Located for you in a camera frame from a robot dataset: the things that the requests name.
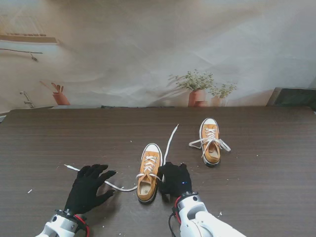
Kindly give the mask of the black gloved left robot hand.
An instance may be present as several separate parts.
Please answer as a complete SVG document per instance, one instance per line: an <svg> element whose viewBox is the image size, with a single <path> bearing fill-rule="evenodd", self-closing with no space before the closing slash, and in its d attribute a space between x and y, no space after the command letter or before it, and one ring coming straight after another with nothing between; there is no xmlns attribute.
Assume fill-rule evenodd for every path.
<svg viewBox="0 0 316 237"><path fill-rule="evenodd" d="M85 214L112 197L115 193L113 189L97 195L105 181L116 174L114 170L105 171L107 168L107 165L100 164L84 166L77 173L64 210L71 215Z"/></svg>

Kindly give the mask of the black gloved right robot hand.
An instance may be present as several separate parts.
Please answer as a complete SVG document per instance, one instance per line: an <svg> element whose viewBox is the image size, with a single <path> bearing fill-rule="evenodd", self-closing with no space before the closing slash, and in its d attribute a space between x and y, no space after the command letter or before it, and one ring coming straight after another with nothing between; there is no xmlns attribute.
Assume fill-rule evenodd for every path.
<svg viewBox="0 0 316 237"><path fill-rule="evenodd" d="M158 189L162 195L170 195L178 198L182 194L192 190L192 181L186 164L174 165L166 162L158 168L158 176L163 176L164 181L158 180Z"/></svg>

